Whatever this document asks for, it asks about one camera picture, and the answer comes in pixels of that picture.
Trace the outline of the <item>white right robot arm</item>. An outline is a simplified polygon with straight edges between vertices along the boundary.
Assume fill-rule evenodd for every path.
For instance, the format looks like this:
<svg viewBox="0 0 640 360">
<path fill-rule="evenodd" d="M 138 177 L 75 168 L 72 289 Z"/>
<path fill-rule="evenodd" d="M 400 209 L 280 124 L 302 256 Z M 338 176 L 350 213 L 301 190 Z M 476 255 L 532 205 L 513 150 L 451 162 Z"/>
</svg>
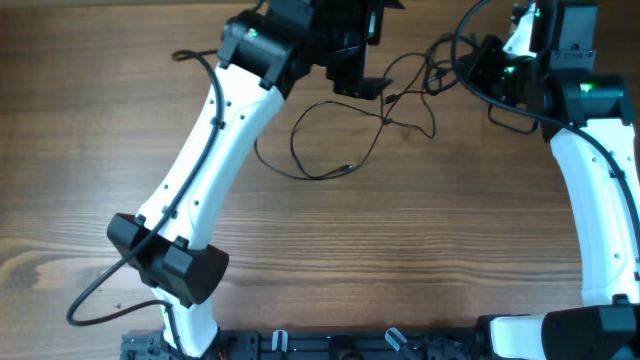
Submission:
<svg viewBox="0 0 640 360">
<path fill-rule="evenodd" d="M 457 81 L 490 108 L 533 120 L 568 190 L 579 241 L 582 304 L 477 321 L 489 359 L 635 359 L 639 355 L 639 178 L 635 114 L 624 79 L 594 70 L 597 5 L 529 1 L 507 41 L 451 54 Z"/>
</svg>

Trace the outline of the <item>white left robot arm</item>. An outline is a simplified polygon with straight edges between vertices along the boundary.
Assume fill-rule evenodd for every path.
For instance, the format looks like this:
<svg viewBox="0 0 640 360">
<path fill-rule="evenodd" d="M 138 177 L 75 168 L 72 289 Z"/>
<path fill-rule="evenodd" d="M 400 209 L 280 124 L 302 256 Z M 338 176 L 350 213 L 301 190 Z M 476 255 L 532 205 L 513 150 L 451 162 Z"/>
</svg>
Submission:
<svg viewBox="0 0 640 360">
<path fill-rule="evenodd" d="M 219 327 L 212 295 L 229 263 L 211 243 L 216 218 L 251 147 L 295 83 L 321 66 L 339 95 L 373 100 L 386 78 L 364 74 L 379 42 L 385 1 L 268 1 L 224 26 L 206 64 L 206 102 L 168 174 L 107 236 L 163 309 L 160 345 L 174 359 L 202 359 Z"/>
</svg>

